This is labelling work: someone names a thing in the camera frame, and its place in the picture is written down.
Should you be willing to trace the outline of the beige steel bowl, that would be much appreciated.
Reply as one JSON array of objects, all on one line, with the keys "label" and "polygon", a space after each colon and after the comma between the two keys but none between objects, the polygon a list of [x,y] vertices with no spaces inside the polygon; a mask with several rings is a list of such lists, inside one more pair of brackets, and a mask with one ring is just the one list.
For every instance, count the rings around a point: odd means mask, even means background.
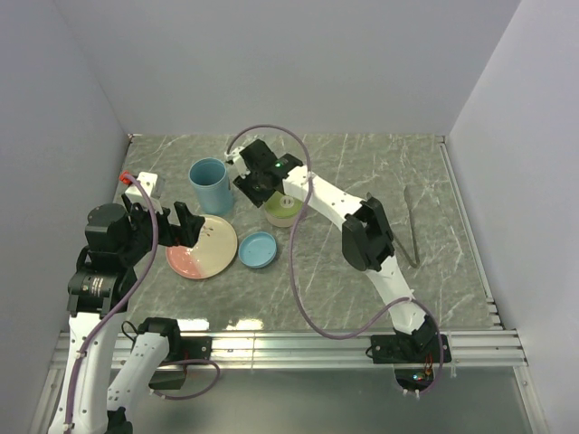
[{"label": "beige steel bowl", "polygon": [[277,217],[273,214],[266,212],[265,217],[266,220],[274,227],[289,228],[296,221],[297,214],[291,215],[290,217]]}]

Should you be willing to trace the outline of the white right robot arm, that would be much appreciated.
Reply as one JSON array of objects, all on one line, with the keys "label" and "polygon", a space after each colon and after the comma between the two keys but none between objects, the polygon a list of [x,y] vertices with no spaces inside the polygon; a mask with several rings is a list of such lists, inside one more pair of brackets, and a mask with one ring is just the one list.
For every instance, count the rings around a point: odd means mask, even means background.
[{"label": "white right robot arm", "polygon": [[403,276],[394,233],[376,198],[362,199],[339,189],[313,172],[309,157],[276,156],[260,139],[247,146],[229,145],[225,161],[237,170],[234,183],[255,206],[279,192],[301,201],[339,229],[345,261],[370,280],[382,299],[405,360],[422,361],[428,353],[442,352],[439,327]]}]

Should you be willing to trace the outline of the steel food tongs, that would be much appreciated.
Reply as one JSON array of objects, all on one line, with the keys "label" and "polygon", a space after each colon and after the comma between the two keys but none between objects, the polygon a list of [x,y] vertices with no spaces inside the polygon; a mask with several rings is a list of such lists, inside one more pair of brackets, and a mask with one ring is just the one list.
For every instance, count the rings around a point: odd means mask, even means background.
[{"label": "steel food tongs", "polygon": [[403,189],[403,198],[406,204],[407,212],[408,212],[408,222],[410,227],[410,235],[413,244],[413,255],[408,252],[408,250],[404,247],[403,243],[400,241],[399,237],[394,233],[394,242],[398,247],[398,251],[404,256],[406,261],[408,262],[409,266],[413,269],[418,269],[421,266],[421,259],[420,259],[420,252],[418,249],[418,243],[416,239],[415,233],[415,219],[413,216],[413,208],[412,208],[412,198],[410,195],[409,186],[406,185]]}]

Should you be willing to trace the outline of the green round lid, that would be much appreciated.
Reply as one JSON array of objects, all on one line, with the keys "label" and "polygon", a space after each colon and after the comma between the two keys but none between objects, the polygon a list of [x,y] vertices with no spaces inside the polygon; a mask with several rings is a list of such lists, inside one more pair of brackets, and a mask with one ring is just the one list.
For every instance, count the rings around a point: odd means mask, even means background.
[{"label": "green round lid", "polygon": [[264,204],[265,212],[277,219],[289,219],[298,215],[302,201],[280,192],[275,192]]}]

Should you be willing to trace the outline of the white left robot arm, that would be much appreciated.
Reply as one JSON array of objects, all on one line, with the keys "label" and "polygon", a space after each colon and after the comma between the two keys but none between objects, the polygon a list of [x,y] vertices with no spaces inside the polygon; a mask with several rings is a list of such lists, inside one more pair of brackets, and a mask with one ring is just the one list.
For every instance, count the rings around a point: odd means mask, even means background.
[{"label": "white left robot arm", "polygon": [[149,318],[138,328],[126,365],[110,375],[129,298],[143,278],[135,266],[158,246],[197,243],[204,217],[177,202],[170,211],[151,212],[125,199],[94,208],[85,227],[86,246],[68,284],[70,345],[62,393],[51,433],[130,433],[132,414],[161,363],[177,361],[183,341],[175,319]]}]

